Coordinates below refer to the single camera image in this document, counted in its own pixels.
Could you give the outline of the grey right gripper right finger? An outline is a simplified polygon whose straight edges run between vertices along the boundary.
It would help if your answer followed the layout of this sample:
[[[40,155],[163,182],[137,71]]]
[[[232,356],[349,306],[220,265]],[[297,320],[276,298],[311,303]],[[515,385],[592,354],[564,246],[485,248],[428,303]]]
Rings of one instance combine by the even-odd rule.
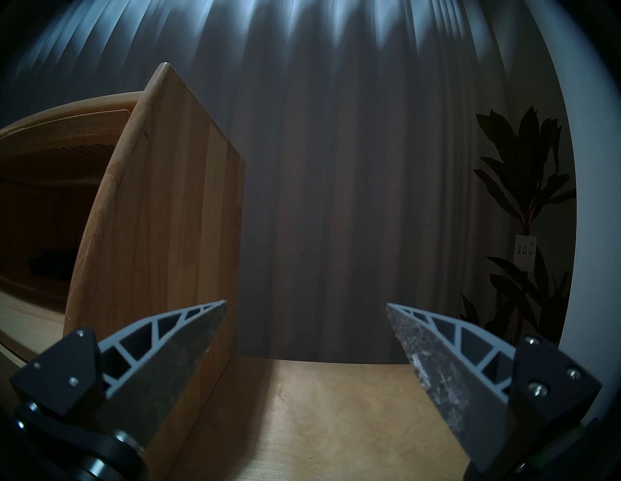
[[[469,458],[465,474],[563,474],[591,437],[602,384],[540,335],[517,347],[467,321],[389,303],[421,387]]]

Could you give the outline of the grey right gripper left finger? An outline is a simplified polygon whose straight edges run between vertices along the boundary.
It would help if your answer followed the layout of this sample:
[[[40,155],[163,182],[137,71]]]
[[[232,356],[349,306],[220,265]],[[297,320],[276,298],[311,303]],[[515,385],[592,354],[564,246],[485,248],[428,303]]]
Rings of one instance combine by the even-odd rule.
[[[98,341],[77,328],[10,378],[11,456],[139,456],[186,389],[227,312],[199,304]]]

